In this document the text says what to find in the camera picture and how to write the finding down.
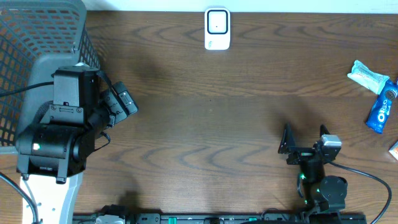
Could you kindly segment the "small orange snack box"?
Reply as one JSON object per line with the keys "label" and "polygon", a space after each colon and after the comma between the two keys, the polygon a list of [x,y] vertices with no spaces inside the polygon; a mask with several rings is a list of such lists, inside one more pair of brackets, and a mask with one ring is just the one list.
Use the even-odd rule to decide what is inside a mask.
{"label": "small orange snack box", "polygon": [[395,158],[395,160],[398,160],[398,142],[396,142],[390,149],[389,153],[391,154],[392,157]]}

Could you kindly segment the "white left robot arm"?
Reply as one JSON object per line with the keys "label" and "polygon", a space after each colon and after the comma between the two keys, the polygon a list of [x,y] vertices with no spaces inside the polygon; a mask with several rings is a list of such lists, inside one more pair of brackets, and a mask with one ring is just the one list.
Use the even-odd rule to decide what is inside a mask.
{"label": "white left robot arm", "polygon": [[60,67],[53,98],[41,104],[16,141],[26,197],[23,223],[71,223],[86,160],[96,139],[138,111],[122,82],[94,67]]}

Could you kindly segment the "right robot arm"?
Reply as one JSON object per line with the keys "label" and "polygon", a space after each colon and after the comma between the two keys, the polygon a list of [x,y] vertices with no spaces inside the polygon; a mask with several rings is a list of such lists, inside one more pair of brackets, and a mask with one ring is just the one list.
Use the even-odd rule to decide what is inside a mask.
{"label": "right robot arm", "polygon": [[320,126],[320,138],[311,147],[297,146],[290,125],[284,126],[278,153],[287,155],[288,165],[300,167],[297,191],[306,203],[298,213],[302,222],[340,223],[338,213],[345,208],[348,184],[342,177],[326,175],[324,165],[335,160],[341,148],[340,138],[325,125]]}

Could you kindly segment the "blue Oreo cookie pack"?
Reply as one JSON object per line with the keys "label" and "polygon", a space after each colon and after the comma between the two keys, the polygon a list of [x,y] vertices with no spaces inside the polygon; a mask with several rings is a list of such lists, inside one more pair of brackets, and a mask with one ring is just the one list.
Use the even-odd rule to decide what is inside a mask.
{"label": "blue Oreo cookie pack", "polygon": [[371,108],[366,125],[374,132],[382,134],[389,118],[393,101],[397,98],[397,84],[388,80]]}

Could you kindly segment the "mint green snack packet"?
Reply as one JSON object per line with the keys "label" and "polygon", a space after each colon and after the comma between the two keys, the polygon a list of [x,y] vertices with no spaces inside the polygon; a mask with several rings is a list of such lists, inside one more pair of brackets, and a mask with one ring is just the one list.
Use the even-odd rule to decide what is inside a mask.
{"label": "mint green snack packet", "polygon": [[387,75],[382,75],[371,71],[365,64],[355,60],[351,72],[347,77],[373,93],[379,95],[386,82],[390,79]]}

